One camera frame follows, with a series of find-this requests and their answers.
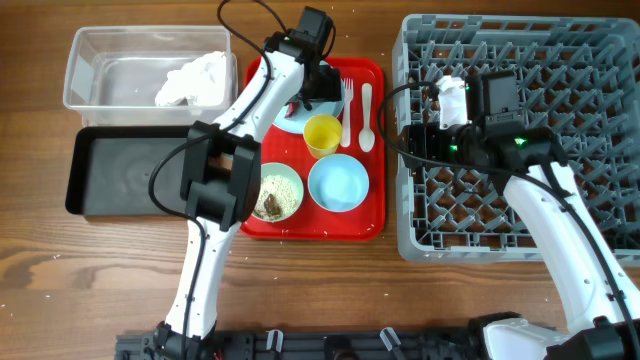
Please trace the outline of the yellow plastic cup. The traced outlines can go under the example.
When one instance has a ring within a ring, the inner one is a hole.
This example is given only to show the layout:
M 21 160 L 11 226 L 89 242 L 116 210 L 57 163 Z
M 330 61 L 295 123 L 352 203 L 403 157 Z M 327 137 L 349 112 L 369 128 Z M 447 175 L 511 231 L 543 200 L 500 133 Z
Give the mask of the yellow plastic cup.
M 305 124 L 303 139 L 312 157 L 316 159 L 334 154 L 342 137 L 341 122 L 332 115 L 312 116 Z

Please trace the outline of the red snack wrapper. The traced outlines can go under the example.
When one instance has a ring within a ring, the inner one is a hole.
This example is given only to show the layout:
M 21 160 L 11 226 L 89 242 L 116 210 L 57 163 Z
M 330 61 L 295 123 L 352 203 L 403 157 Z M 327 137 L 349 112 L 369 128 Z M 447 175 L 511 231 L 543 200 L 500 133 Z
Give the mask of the red snack wrapper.
M 303 100 L 292 101 L 287 104 L 284 117 L 286 119 L 292 118 L 294 116 L 301 115 L 305 112 L 308 112 L 312 109 L 313 107 L 310 102 L 303 101 Z

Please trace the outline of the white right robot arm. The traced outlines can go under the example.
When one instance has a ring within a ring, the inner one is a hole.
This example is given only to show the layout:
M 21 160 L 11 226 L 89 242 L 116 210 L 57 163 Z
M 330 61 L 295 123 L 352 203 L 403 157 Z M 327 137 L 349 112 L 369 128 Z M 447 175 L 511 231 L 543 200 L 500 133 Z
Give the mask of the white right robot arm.
M 403 160 L 487 174 L 533 238 L 562 302 L 566 335 L 517 315 L 479 319 L 479 356 L 638 358 L 639 290 L 589 214 L 556 135 L 526 126 L 515 74 L 446 76 L 408 86 L 425 89 L 440 116 L 434 125 L 409 126 L 398 150 Z

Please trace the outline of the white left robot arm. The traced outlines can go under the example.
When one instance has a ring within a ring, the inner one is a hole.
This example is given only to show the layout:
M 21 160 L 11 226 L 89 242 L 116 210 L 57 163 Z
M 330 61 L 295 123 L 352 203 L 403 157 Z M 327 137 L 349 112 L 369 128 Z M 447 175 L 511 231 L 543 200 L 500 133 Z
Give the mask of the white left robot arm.
M 184 156 L 180 195 L 189 243 L 178 292 L 154 332 L 153 348 L 167 359 L 200 359 L 211 351 L 219 290 L 232 240 L 254 210 L 261 182 L 261 143 L 291 100 L 316 98 L 322 82 L 339 94 L 340 77 L 325 75 L 327 34 L 276 32 L 258 51 L 259 68 L 238 99 L 212 123 L 195 122 L 184 144 L 153 169 L 157 177 Z

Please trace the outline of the white napkin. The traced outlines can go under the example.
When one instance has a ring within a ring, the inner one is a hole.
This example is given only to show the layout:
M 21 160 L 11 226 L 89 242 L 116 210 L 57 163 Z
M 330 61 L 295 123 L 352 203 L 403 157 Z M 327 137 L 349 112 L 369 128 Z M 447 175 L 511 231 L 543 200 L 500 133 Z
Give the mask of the white napkin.
M 156 106 L 209 107 L 222 103 L 227 85 L 227 56 L 214 51 L 167 73 L 167 79 L 155 96 Z

